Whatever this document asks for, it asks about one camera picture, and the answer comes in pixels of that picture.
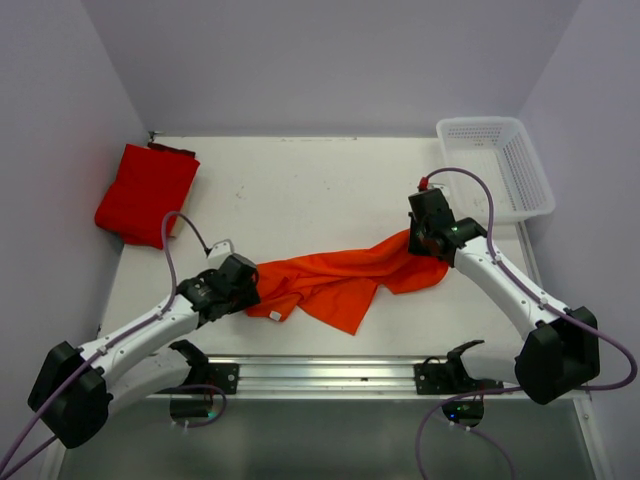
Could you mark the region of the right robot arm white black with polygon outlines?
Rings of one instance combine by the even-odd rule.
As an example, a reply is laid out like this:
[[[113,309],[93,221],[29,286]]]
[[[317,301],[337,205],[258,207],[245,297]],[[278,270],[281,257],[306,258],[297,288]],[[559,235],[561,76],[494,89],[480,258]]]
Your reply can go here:
[[[427,189],[408,198],[409,251],[442,260],[470,279],[521,336],[507,345],[468,341],[442,363],[426,360],[422,374],[441,391],[469,392],[510,383],[545,405],[600,373],[597,321],[585,307],[570,309],[518,270],[475,220],[454,217],[444,194]]]

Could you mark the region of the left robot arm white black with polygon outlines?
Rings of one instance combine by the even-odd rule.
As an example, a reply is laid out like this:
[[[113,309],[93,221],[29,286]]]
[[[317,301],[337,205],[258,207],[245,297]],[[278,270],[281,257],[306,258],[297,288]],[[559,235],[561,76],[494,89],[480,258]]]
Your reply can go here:
[[[212,385],[208,357],[185,335],[259,304],[257,267],[232,253],[221,265],[183,280],[162,304],[109,335],[45,357],[29,407],[68,449],[77,448],[119,410],[164,390]]]

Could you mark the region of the orange t shirt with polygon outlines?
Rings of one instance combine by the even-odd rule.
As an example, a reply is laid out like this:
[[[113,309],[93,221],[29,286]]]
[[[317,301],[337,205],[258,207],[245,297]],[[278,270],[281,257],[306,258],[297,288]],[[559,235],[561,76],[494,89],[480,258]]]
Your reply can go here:
[[[260,303],[249,317],[285,321],[300,309],[344,333],[354,335],[377,290],[394,295],[439,284],[449,266],[433,257],[409,253],[409,232],[400,231],[368,249],[314,253],[258,266]]]

